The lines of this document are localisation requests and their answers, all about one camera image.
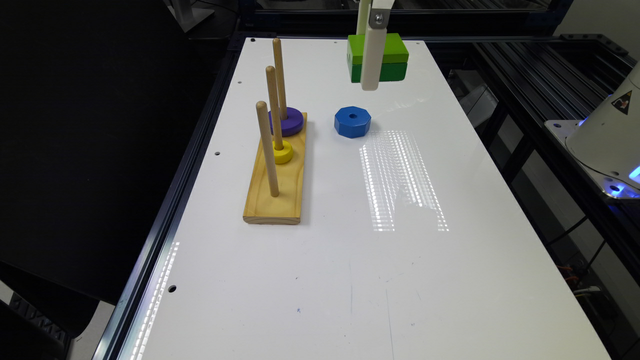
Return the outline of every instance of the wooden peg board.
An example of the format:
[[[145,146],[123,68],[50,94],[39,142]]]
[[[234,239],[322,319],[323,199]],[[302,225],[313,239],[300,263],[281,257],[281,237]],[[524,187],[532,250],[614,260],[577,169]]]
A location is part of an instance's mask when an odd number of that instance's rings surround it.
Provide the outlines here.
[[[262,140],[253,166],[253,175],[242,218],[249,224],[296,225],[300,223],[302,182],[304,175],[305,142],[307,139],[307,113],[304,127],[296,135],[287,137],[293,147],[293,159],[276,165],[280,195],[272,197],[262,150]]]

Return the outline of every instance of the white table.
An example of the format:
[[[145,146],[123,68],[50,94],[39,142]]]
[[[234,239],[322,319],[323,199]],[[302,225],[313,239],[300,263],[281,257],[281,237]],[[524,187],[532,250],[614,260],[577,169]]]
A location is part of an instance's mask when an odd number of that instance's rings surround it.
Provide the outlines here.
[[[346,41],[282,43],[309,119],[301,224],[242,221],[273,64],[247,41],[121,358],[609,359],[423,42],[375,92],[349,83]],[[333,128],[350,105],[363,138]]]

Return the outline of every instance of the yellow ring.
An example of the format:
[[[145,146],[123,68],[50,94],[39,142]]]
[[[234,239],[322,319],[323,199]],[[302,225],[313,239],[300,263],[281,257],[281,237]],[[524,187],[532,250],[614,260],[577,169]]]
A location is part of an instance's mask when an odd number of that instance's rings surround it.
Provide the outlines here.
[[[282,140],[282,150],[276,150],[276,142],[273,141],[273,157],[276,159],[276,164],[286,164],[293,158],[293,148],[288,141]]]

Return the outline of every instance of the wooden dowel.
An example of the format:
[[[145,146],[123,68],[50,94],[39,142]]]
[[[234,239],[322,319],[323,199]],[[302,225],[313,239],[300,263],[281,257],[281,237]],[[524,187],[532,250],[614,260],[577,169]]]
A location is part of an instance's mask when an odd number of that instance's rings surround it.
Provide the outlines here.
[[[284,91],[284,65],[282,64],[282,45],[280,39],[273,39],[273,57],[276,62],[276,78],[278,80],[278,99],[280,104],[280,119],[287,120],[287,94]]]
[[[276,173],[276,160],[273,157],[273,146],[271,146],[271,129],[269,128],[269,112],[264,101],[256,103],[258,113],[258,123],[260,124],[260,137],[262,138],[262,151],[264,152],[264,162],[267,166],[267,176],[269,178],[269,189],[271,196],[280,195],[278,190],[278,175]]]
[[[278,91],[276,90],[276,70],[267,66],[267,87],[269,89],[269,106],[271,106],[271,123],[273,124],[273,141],[276,150],[282,150],[282,126],[280,125],[280,111],[278,110]]]

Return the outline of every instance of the green block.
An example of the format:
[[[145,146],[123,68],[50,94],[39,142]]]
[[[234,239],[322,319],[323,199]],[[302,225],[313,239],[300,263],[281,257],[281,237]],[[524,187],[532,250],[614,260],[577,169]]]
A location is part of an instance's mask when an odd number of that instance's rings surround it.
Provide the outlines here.
[[[347,61],[349,66],[361,65],[362,54],[364,53],[364,35],[349,35],[349,49],[347,50]],[[409,51],[404,46],[404,42],[397,33],[387,34],[384,43],[383,64],[406,63],[409,61]]]
[[[349,75],[352,83],[360,82],[360,73],[362,65],[351,65],[349,67]],[[407,74],[407,63],[382,64],[380,70],[380,81],[401,81]]]

